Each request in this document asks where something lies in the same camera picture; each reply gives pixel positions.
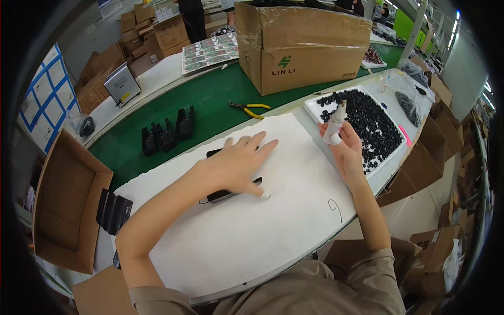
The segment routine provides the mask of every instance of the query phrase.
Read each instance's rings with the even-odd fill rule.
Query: pliers
[[[250,109],[248,109],[249,107],[262,107],[262,108],[266,108],[266,109],[271,109],[271,107],[269,107],[268,105],[264,105],[264,104],[247,104],[247,105],[242,105],[242,104],[233,103],[231,101],[227,101],[227,103],[230,106],[242,108],[252,118],[256,118],[256,119],[264,119],[264,117],[260,116],[260,115],[254,114]]]

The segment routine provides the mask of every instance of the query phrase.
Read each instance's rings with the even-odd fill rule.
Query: green logo
[[[278,65],[282,66],[282,68],[285,68],[289,64],[291,57],[292,56],[283,57],[282,60],[280,61],[280,63],[278,63]]]

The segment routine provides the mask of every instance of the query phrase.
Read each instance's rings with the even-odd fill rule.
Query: person
[[[384,18],[389,17],[389,5],[387,3],[383,4],[383,8],[380,9],[380,12]]]
[[[353,0],[353,12],[364,17],[364,6],[362,5],[361,0]]]
[[[326,124],[319,124],[323,137]],[[227,139],[224,148],[198,161],[185,175],[141,206],[119,231],[117,253],[139,315],[196,314],[181,292],[165,288],[149,252],[166,229],[189,207],[206,195],[226,189],[263,195],[252,175],[275,149],[278,140],[256,147],[261,132],[242,137],[235,145]],[[338,171],[353,195],[368,257],[348,274],[346,283],[322,262],[306,259],[276,278],[249,291],[222,300],[220,314],[404,314],[405,308],[394,274],[394,256],[387,222],[362,172],[362,142],[353,127],[344,122],[342,142],[330,146]]]
[[[227,25],[234,26],[234,0],[221,0],[221,8],[227,15]]]
[[[173,2],[178,3],[178,10],[182,14],[191,44],[207,39],[205,13],[201,0],[173,0]]]

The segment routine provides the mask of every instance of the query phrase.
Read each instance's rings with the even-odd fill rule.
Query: plastic bag
[[[87,137],[95,131],[93,117],[81,113],[72,113],[67,110],[66,120],[75,132],[81,137]]]
[[[445,290],[447,293],[452,290],[463,263],[462,244],[458,239],[454,238],[452,252],[443,263],[443,276],[445,278]]]
[[[396,31],[391,29],[388,26],[383,25],[382,23],[377,23],[376,28],[378,28],[379,31],[389,35],[389,36],[396,36]]]
[[[425,74],[423,74],[423,70],[419,65],[416,65],[409,59],[401,59],[397,63],[396,68],[406,72],[409,76],[417,80],[421,85],[429,88],[429,85],[427,84],[427,77],[425,76]]]
[[[393,71],[386,77],[381,77],[383,90],[386,88],[395,92],[397,101],[409,121],[418,127],[425,116],[429,114],[429,106],[422,105],[422,97],[416,89],[411,77],[401,71]]]

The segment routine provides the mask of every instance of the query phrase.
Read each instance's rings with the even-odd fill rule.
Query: glue bottle
[[[343,100],[341,105],[338,106],[336,111],[331,115],[327,124],[327,130],[324,134],[324,142],[333,146],[340,144],[341,138],[339,136],[340,129],[345,121],[346,113],[346,100]]]

